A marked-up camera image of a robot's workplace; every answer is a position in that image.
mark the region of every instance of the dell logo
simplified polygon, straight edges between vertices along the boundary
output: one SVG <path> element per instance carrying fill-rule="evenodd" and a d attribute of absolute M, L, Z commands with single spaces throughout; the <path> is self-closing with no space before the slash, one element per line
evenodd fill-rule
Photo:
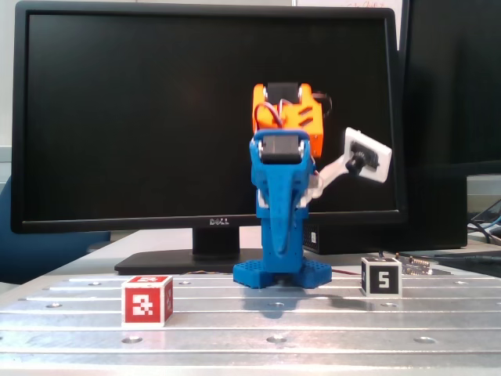
<path fill-rule="evenodd" d="M 217 218 L 217 219 L 211 218 L 210 221 L 209 221 L 209 224 L 211 226 L 213 226 L 213 225 L 216 225 L 216 226 L 219 226 L 219 225 L 229 225 L 228 219 L 226 219 L 226 218 Z"/>

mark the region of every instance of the monitor base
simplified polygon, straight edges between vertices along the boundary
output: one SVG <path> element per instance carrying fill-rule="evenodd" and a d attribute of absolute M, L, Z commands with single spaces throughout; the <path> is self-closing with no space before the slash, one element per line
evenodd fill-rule
<path fill-rule="evenodd" d="M 127 257 L 115 266 L 121 276 L 152 274 L 183 274 L 205 272 L 233 273 L 235 264 L 251 259 L 262 259 L 262 249 L 240 249 L 240 253 L 224 258 L 200 258 L 191 249 L 140 252 Z"/>

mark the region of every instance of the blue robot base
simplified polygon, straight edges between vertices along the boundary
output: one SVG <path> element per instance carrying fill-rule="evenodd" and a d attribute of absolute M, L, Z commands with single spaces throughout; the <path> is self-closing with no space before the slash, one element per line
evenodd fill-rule
<path fill-rule="evenodd" d="M 302 259 L 297 273 L 270 273 L 262 260 L 250 260 L 233 267 L 233 280 L 250 288 L 265 288 L 276 283 L 277 277 L 290 276 L 292 283 L 302 288 L 316 288 L 332 280 L 329 264 Z"/>

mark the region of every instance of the black monitor screen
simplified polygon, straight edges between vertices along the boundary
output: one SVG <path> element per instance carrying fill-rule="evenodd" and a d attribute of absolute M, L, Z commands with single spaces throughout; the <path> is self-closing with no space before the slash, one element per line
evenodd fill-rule
<path fill-rule="evenodd" d="M 27 34 L 23 219 L 255 213 L 258 83 L 332 98 L 318 168 L 347 127 L 393 147 L 385 21 L 34 14 Z M 394 211 L 385 184 L 344 176 L 310 212 Z"/>

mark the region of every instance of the metal slotted plate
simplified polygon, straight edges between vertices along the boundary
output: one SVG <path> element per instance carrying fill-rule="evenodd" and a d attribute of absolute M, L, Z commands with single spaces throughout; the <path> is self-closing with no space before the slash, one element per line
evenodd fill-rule
<path fill-rule="evenodd" d="M 403 298 L 367 298 L 359 278 L 251 290 L 231 276 L 176 276 L 175 314 L 141 331 L 121 328 L 128 277 L 61 281 L 0 307 L 0 369 L 421 375 L 455 365 L 454 375 L 467 375 L 501 367 L 501 280 L 404 277 Z M 47 308 L 54 302 L 61 306 Z"/>
<path fill-rule="evenodd" d="M 120 313 L 121 299 L 119 297 L 109 300 L 80 300 L 68 298 L 67 300 L 47 298 L 43 300 L 27 300 L 15 302 L 8 309 L 0 312 L 27 312 L 39 311 L 47 314 L 61 314 L 68 311 Z M 53 308 L 52 303 L 57 302 L 59 307 Z M 459 313 L 459 312 L 491 312 L 501 313 L 501 298 L 479 299 L 475 304 L 469 299 L 409 299 L 387 302 L 381 299 L 347 299 L 330 296 L 306 296 L 303 298 L 175 298 L 175 313 L 224 313 L 224 312 L 281 312 L 293 313 L 394 313 L 398 311 L 429 313 Z"/>

